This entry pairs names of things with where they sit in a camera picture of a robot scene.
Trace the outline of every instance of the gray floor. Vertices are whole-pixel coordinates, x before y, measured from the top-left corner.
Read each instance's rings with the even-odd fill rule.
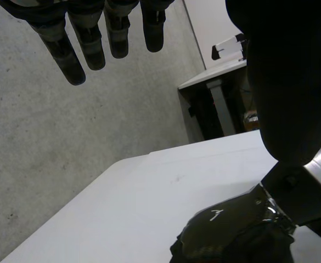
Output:
[[[182,1],[167,10],[164,49],[146,50],[140,8],[129,56],[68,84],[29,26],[0,7],[0,261],[118,160],[184,145],[176,86],[204,69]],[[104,17],[99,22],[106,36]]]

